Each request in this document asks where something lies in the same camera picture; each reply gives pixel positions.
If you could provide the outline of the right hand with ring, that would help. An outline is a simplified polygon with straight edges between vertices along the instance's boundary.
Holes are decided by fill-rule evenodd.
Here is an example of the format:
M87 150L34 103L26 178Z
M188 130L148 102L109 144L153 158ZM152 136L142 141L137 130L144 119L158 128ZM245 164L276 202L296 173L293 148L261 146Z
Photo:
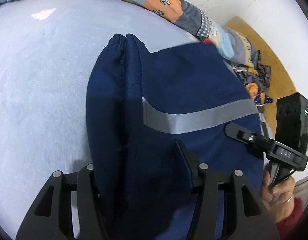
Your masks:
M291 215L294 210L295 180L289 176L276 186L270 186L270 173L264 171L260 197L272 220L279 223Z

